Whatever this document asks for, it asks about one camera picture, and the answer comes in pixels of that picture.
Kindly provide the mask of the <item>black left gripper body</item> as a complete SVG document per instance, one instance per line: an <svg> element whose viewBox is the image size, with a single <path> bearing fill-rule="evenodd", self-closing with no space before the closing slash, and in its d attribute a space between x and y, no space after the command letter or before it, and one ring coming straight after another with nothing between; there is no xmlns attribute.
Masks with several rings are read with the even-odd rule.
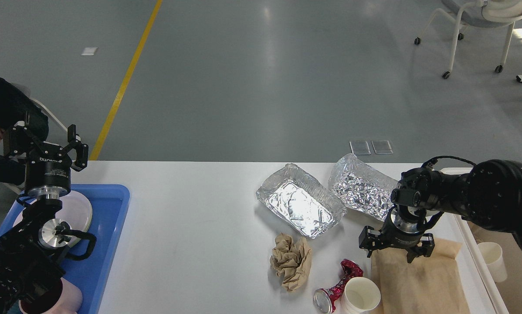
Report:
<svg viewBox="0 0 522 314"><path fill-rule="evenodd" d="M50 159L28 155L26 162L24 194L32 198L59 199L71 192L71 166L69 158Z"/></svg>

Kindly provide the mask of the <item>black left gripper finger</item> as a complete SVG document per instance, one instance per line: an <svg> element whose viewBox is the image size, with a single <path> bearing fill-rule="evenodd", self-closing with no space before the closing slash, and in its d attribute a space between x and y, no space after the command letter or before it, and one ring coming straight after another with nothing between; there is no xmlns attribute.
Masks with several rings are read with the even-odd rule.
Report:
<svg viewBox="0 0 522 314"><path fill-rule="evenodd" d="M71 169L80 172L88 165L88 145L83 143L76 131L76 125L71 124L67 129L67 145L61 147L61 161L66 161ZM75 151L75 159L69 157L70 151Z"/></svg>
<svg viewBox="0 0 522 314"><path fill-rule="evenodd" d="M4 156L20 163L65 163L63 147L40 139L34 133L30 115L6 130L3 143Z"/></svg>

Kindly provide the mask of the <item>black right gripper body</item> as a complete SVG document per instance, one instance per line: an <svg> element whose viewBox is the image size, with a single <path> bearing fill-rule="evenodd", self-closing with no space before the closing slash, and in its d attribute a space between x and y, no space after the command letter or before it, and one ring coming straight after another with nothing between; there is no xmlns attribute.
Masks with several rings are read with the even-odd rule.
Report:
<svg viewBox="0 0 522 314"><path fill-rule="evenodd" d="M381 228L381 248L420 251L423 231L418 230L420 216L409 208L391 208Z"/></svg>

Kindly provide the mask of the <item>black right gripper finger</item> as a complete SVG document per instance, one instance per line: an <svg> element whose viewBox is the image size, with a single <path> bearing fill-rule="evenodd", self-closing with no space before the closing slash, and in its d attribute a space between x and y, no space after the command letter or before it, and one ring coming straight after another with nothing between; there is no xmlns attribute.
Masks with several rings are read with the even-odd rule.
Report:
<svg viewBox="0 0 522 314"><path fill-rule="evenodd" d="M420 256L424 256L425 258L429 258L434 251L436 244L434 241L433 234L423 234L420 241L410 247L407 248L407 263L412 263L415 258Z"/></svg>
<svg viewBox="0 0 522 314"><path fill-rule="evenodd" d="M384 249L385 243L381 231L371 226L364 226L359 235L359 248L366 251L367 258L371 258L374 251Z"/></svg>

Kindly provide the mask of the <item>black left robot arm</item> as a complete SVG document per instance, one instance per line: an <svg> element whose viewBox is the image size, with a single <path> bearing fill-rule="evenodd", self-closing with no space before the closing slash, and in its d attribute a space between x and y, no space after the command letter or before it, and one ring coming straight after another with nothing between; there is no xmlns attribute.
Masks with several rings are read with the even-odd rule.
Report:
<svg viewBox="0 0 522 314"><path fill-rule="evenodd" d="M29 128L30 118L6 133L4 153L24 155L24 191L17 201L24 207L22 220L0 236L0 314L14 302L35 302L60 283L62 260L90 257L96 236L74 229L56 218L61 197L71 192L71 171L87 167L88 146L74 124L66 128L67 144L40 140Z"/></svg>

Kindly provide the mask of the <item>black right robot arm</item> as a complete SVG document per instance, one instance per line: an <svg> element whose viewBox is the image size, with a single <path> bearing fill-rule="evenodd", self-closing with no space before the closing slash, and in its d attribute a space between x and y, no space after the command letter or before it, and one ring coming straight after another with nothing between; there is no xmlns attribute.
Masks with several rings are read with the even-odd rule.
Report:
<svg viewBox="0 0 522 314"><path fill-rule="evenodd" d="M452 213L484 230L512 234L522 251L522 163L488 160L472 163L465 174L434 169L438 157L402 173L392 190L393 203L380 230L365 226L359 246L367 256L386 248L404 249L407 262L430 257L429 230L444 213Z"/></svg>

